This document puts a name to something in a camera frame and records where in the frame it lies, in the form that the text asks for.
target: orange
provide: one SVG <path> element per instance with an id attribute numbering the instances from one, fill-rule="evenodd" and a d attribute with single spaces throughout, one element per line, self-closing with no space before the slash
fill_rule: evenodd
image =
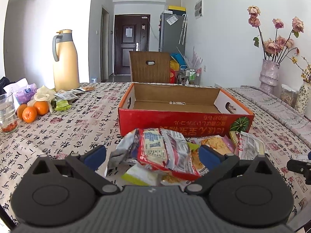
<path id="1" fill-rule="evenodd" d="M 34 107 L 27 107 L 23 111 L 23 119 L 26 123 L 32 123 L 36 120 L 37 111 Z"/>
<path id="2" fill-rule="evenodd" d="M 24 111 L 25 108 L 27 108 L 27 104 L 22 104 L 17 109 L 17 116 L 21 120 L 23 120 L 23 111 Z"/>
<path id="3" fill-rule="evenodd" d="M 35 102 L 34 108 L 40 116 L 43 116 L 49 112 L 49 105 L 47 102 Z"/>

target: sticker on refrigerator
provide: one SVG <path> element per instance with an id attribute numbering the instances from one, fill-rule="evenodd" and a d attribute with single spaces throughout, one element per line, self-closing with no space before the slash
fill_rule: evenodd
<path id="1" fill-rule="evenodd" d="M 166 21 L 169 23 L 169 25 L 172 25 L 172 24 L 174 24 L 174 23 L 176 23 L 178 21 L 178 18 L 175 17 L 175 15 L 173 15 L 172 17 L 170 17 Z"/>
<path id="2" fill-rule="evenodd" d="M 127 29 L 125 30 L 125 36 L 126 36 L 126 37 L 132 37 L 132 36 L 133 36 L 133 29 L 127 28 Z"/>

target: vase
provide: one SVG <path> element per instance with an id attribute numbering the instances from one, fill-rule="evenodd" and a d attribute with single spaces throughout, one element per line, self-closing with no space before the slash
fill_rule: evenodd
<path id="1" fill-rule="evenodd" d="M 274 87 L 279 81 L 279 64 L 272 60 L 263 59 L 259 80 L 261 81 L 260 88 L 273 94 Z"/>
<path id="2" fill-rule="evenodd" d="M 304 81 L 304 84 L 300 87 L 295 109 L 300 113 L 304 114 L 309 100 L 309 89 L 311 87 L 310 83 Z"/>

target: brown door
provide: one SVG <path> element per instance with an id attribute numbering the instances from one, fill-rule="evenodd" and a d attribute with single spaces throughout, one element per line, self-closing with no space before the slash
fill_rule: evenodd
<path id="1" fill-rule="evenodd" d="M 129 51 L 148 51 L 150 29 L 148 18 L 150 20 L 150 15 L 115 16 L 115 75 L 130 74 Z"/>

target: red cardboard box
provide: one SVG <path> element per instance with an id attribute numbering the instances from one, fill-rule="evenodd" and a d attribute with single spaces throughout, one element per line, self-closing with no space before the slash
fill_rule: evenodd
<path id="1" fill-rule="evenodd" d="M 133 83 L 119 104 L 121 135 L 165 128 L 185 137 L 248 132 L 254 113 L 223 89 Z"/>

